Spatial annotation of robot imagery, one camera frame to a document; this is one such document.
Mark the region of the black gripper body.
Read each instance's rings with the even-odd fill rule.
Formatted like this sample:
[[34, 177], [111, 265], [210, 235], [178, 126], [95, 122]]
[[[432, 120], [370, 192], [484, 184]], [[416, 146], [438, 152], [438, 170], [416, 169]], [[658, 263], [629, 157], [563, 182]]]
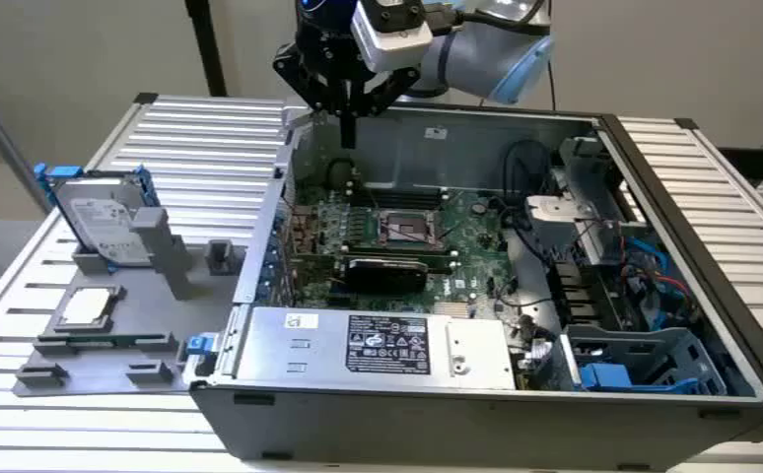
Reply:
[[302, 64], [315, 78], [368, 82], [367, 69], [351, 32], [355, 0], [296, 1], [295, 44]]

